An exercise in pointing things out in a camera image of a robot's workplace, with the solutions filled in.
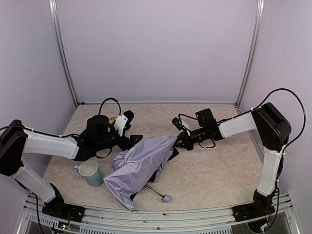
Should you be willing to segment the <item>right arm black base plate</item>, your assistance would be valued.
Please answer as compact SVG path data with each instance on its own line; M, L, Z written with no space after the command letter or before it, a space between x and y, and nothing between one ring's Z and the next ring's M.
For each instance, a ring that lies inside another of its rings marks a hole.
M262 217L275 212L273 205L256 207L253 203L234 206L232 210L236 222Z

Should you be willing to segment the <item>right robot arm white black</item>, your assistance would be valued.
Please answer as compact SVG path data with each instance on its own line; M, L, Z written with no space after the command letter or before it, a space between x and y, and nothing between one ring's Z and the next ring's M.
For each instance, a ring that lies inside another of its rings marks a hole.
M176 147L193 150L206 140L212 143L240 133L257 130L264 147L261 179L253 194L253 201L233 207L236 221L272 214L277 211L272 199L278 190L277 181L283 169L283 151L289 141L291 126L286 118L270 102L230 119L216 121L211 109L196 112L194 119L200 128L190 130L181 114L172 124L181 131Z

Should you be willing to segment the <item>lilac folding umbrella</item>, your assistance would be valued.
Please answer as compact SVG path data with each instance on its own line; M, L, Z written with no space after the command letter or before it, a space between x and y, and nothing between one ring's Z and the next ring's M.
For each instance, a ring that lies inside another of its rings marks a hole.
M134 210L131 196L140 192L153 174L162 172L176 141L168 135L146 138L113 159L113 172L103 182L123 207Z

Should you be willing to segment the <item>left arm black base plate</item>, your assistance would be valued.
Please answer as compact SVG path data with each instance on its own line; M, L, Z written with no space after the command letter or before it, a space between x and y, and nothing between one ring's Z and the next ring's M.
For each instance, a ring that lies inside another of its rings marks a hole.
M81 223L85 208L67 203L46 204L42 208L42 213L52 217L66 219L67 221Z

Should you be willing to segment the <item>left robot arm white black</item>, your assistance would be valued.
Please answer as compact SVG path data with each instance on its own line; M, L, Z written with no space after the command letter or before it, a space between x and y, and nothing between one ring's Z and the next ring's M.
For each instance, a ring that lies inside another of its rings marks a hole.
M107 116L95 115L87 120L86 129L79 135L66 136L43 133L27 128L20 120L13 120L2 128L0 136L0 173L12 177L19 185L32 191L46 205L64 203L58 189L48 184L22 161L24 154L59 156L73 161L87 161L99 151L129 150L142 140L142 135L125 136L131 127L132 115L119 115L113 122Z

